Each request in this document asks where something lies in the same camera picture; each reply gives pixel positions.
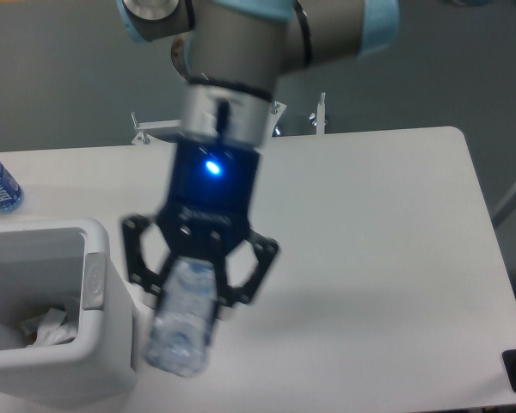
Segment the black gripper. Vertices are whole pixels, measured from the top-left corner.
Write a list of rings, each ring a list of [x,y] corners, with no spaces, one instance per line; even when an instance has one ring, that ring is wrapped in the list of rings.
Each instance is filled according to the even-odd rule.
[[[250,230],[249,204],[259,162],[258,151],[183,139],[176,146],[166,203],[156,218],[172,254],[212,262],[216,298],[210,341],[223,309],[253,303],[280,252],[275,239]],[[146,301],[163,301],[175,256],[168,253],[158,273],[147,267],[141,238],[154,223],[153,216],[132,214],[120,226],[128,281],[143,288]],[[226,257],[244,240],[255,265],[243,283],[232,286]]]

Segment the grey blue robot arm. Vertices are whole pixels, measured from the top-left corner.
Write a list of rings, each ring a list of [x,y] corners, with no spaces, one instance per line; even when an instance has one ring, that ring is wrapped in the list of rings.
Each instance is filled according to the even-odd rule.
[[[120,1],[136,41],[182,40],[187,81],[166,201],[122,223],[129,279],[156,297],[150,337],[209,343],[220,310],[251,302],[279,246],[249,209],[281,75],[388,46],[396,1]]]

